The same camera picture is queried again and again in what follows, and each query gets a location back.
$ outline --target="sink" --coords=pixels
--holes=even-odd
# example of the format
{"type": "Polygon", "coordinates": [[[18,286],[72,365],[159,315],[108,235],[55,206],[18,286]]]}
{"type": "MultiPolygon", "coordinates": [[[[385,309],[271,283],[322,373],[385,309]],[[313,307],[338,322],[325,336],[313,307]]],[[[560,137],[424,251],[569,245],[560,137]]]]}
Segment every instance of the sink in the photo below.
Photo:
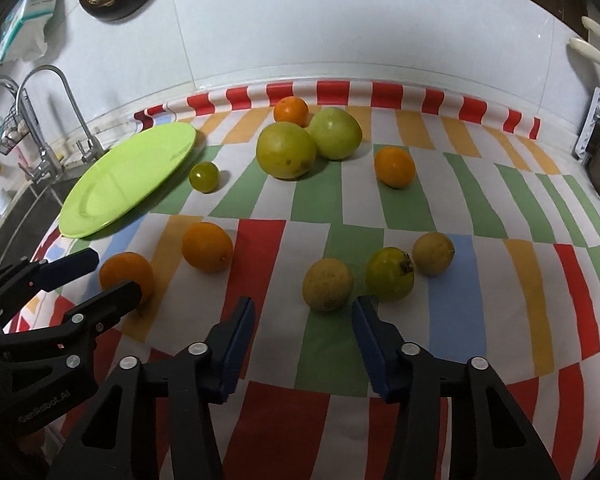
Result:
{"type": "Polygon", "coordinates": [[[57,179],[30,184],[0,219],[0,268],[32,258],[76,182],[90,164],[68,167],[57,179]]]}

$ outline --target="wall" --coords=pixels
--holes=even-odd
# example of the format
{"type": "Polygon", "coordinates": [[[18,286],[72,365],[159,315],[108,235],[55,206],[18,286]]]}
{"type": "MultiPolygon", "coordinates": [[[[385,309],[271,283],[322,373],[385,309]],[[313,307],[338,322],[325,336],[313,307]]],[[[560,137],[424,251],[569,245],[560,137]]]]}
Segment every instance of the wall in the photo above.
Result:
{"type": "MultiPolygon", "coordinates": [[[[96,126],[111,110],[195,89],[330,76],[435,86],[537,114],[568,149],[598,84],[567,51],[575,35],[529,0],[151,0],[122,23],[59,0],[36,63],[66,72],[96,126]]],[[[32,66],[4,71],[21,81],[32,66]]],[[[54,78],[36,75],[27,90],[46,138],[61,144],[78,122],[54,78]]]]}

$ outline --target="silver screw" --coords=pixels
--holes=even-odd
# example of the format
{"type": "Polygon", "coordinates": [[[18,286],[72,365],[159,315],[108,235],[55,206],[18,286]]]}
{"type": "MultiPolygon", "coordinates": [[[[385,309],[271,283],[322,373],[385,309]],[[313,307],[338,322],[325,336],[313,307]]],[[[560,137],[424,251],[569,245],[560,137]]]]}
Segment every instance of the silver screw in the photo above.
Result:
{"type": "Polygon", "coordinates": [[[80,358],[77,355],[70,355],[66,359],[66,365],[69,368],[77,368],[79,364],[80,364],[80,358]]]}
{"type": "Polygon", "coordinates": [[[120,368],[123,370],[131,370],[134,366],[138,364],[138,359],[129,355],[127,357],[123,357],[120,359],[120,368]]]}
{"type": "Polygon", "coordinates": [[[416,343],[405,343],[400,350],[405,355],[418,355],[420,353],[420,347],[416,343]]]}
{"type": "Polygon", "coordinates": [[[484,357],[474,357],[471,359],[471,366],[477,370],[486,370],[489,368],[489,362],[484,357]]]}
{"type": "Polygon", "coordinates": [[[192,355],[202,355],[209,347],[204,343],[193,343],[193,345],[189,346],[189,353],[192,355]]]}

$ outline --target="orange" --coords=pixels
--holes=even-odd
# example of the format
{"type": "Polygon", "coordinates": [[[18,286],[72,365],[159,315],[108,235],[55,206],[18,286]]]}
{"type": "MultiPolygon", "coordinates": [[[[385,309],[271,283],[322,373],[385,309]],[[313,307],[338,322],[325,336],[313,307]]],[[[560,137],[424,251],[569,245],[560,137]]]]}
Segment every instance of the orange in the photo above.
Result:
{"type": "Polygon", "coordinates": [[[309,120],[309,107],[299,97],[283,97],[273,108],[277,123],[293,123],[305,127],[309,120]]]}
{"type": "Polygon", "coordinates": [[[416,165],[411,155],[397,146],[387,146],[376,153],[376,177],[395,189],[407,187],[416,177],[416,165]]]}
{"type": "Polygon", "coordinates": [[[233,254],[231,238],[216,224],[193,224],[182,237],[182,256],[191,267],[202,272],[225,270],[231,264],[233,254]]]}
{"type": "Polygon", "coordinates": [[[123,280],[132,280],[140,285],[143,304],[154,291],[154,271],[144,256],[137,253],[114,254],[100,267],[100,287],[107,290],[123,280]]]}

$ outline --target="green plate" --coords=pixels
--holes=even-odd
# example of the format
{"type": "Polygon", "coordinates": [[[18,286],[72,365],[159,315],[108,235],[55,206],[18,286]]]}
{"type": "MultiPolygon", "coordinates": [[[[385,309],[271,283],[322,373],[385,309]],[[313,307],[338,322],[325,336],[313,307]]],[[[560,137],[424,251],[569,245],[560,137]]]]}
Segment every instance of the green plate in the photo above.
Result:
{"type": "Polygon", "coordinates": [[[182,163],[196,140],[193,126],[171,123],[145,130],[96,162],[66,198],[58,227],[83,238],[111,224],[151,194],[182,163]]]}

